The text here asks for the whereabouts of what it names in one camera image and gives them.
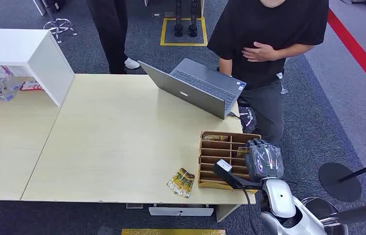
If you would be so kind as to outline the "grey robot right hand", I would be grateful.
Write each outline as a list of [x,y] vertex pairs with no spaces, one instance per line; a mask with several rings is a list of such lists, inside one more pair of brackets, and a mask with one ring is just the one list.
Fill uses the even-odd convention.
[[283,177],[284,165],[279,147],[260,139],[249,140],[245,146],[249,149],[245,162],[252,182],[268,177]]

